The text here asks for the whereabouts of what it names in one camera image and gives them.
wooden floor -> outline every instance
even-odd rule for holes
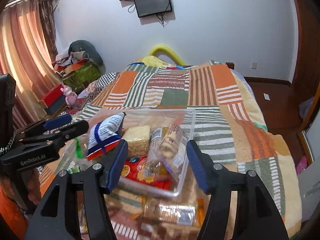
[[[298,96],[287,85],[254,82],[249,82],[249,85],[261,108],[268,131],[282,135],[297,165],[304,154],[297,136],[297,129],[302,123]],[[269,95],[270,101],[265,100],[263,93]]]

brown sheer curtain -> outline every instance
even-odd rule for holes
[[[0,15],[0,74],[5,73],[17,82],[15,129],[42,119],[39,100],[61,80],[51,67],[38,0],[24,0]]]
[[[56,47],[56,27],[54,25],[52,2],[53,0],[39,0],[39,12],[44,38],[47,43],[51,61],[54,62],[58,51]]]

red snack bag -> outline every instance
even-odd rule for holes
[[[170,179],[158,181],[155,180],[155,177],[145,177],[144,176],[144,165],[146,163],[147,157],[141,158],[131,158],[130,160],[126,161],[121,172],[121,176],[132,179],[134,181],[138,181],[140,183],[157,187],[165,190],[169,190],[171,187]]]

pink doll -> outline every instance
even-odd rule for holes
[[[73,92],[71,87],[69,86],[63,86],[63,88],[61,88],[60,90],[66,96],[67,106],[73,106],[77,100],[77,94]]]

bed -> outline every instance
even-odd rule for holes
[[[289,237],[295,235],[301,226],[301,200],[294,163],[283,138],[268,133],[243,77],[214,61],[180,70],[143,62],[130,64],[73,116],[74,121],[88,120],[103,107],[196,109],[194,140],[202,152],[231,171],[255,170],[273,197]],[[45,167],[41,175],[42,192],[54,178],[52,168]],[[196,227],[133,220],[132,215],[141,212],[142,196],[124,189],[116,188],[105,198],[118,239],[196,239],[199,232]],[[197,187],[189,167],[183,191],[172,202],[194,203],[198,198],[208,205],[209,196]],[[232,238],[235,212],[233,192],[225,239]]]

